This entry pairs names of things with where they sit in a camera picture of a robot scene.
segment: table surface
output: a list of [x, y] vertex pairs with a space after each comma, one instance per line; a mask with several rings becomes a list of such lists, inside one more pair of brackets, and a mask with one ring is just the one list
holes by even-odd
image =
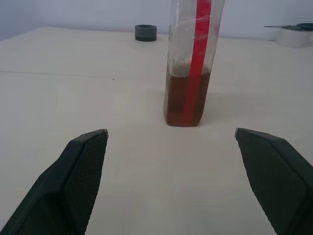
[[0, 227], [67, 142], [107, 128], [87, 235], [274, 235], [236, 127], [313, 163], [313, 47], [220, 38], [199, 127], [167, 126], [167, 36], [40, 28], [0, 42]]

